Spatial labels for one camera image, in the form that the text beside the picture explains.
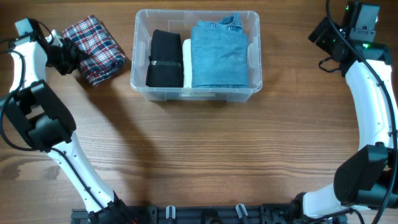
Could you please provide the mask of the blue denim jeans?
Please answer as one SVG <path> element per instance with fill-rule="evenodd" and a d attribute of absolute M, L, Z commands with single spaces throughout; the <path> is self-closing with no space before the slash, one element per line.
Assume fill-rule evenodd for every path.
<path fill-rule="evenodd" d="M 240 15 L 198 21 L 191 31 L 192 87 L 247 88 L 248 36 Z"/>

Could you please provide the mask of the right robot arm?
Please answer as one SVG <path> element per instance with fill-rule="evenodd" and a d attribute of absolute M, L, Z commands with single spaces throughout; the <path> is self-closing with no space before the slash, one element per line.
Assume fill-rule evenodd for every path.
<path fill-rule="evenodd" d="M 348 213 L 397 208 L 397 104 L 389 49 L 374 41 L 379 6 L 350 1 L 341 24 L 327 15 L 309 35 L 324 50 L 352 93 L 359 149 L 337 168 L 333 182 L 289 204 L 289 222 L 334 222 Z"/>

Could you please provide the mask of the red plaid cloth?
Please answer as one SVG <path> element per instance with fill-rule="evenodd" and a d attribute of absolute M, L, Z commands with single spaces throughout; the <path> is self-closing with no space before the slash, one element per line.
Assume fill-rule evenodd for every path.
<path fill-rule="evenodd" d="M 62 35 L 77 44 L 88 58 L 80 62 L 82 77 L 93 86 L 117 75 L 127 61 L 119 45 L 94 15 L 66 28 Z"/>

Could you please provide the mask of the clear plastic storage bin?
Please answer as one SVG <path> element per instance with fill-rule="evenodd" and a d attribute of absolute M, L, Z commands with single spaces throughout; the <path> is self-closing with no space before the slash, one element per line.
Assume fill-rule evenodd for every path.
<path fill-rule="evenodd" d="M 147 101 L 220 100 L 245 102 L 262 88 L 260 18 L 254 11 L 237 11 L 248 36 L 248 88 L 157 88 L 146 85 L 150 45 L 156 29 L 190 38 L 198 21 L 220 21 L 234 11 L 141 9 L 137 12 L 132 48 L 131 88 Z"/>

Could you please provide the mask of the black garment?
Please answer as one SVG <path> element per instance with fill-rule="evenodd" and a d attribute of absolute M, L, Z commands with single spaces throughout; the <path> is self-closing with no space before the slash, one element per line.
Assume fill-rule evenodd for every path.
<path fill-rule="evenodd" d="M 153 32 L 146 85 L 183 87 L 183 53 L 180 34 L 156 29 Z"/>

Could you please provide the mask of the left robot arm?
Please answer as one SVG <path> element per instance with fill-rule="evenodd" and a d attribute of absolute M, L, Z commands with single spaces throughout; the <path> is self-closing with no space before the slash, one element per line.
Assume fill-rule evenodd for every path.
<path fill-rule="evenodd" d="M 69 38 L 52 31 L 44 36 L 44 24 L 31 18 L 15 23 L 19 37 L 7 40 L 14 60 L 14 81 L 1 100 L 1 117 L 8 118 L 27 144 L 13 144 L 20 151 L 45 152 L 64 171 L 85 204 L 86 223 L 134 223 L 129 207 L 96 173 L 78 142 L 76 123 L 61 99 L 48 86 L 45 69 L 70 74 L 89 57 Z"/>

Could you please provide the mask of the cream cloth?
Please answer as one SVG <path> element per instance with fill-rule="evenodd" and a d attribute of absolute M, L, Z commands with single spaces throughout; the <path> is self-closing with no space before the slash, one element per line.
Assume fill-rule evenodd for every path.
<path fill-rule="evenodd" d="M 192 87 L 192 53 L 191 53 L 191 39 L 186 39 L 182 45 L 183 52 L 183 87 Z"/>

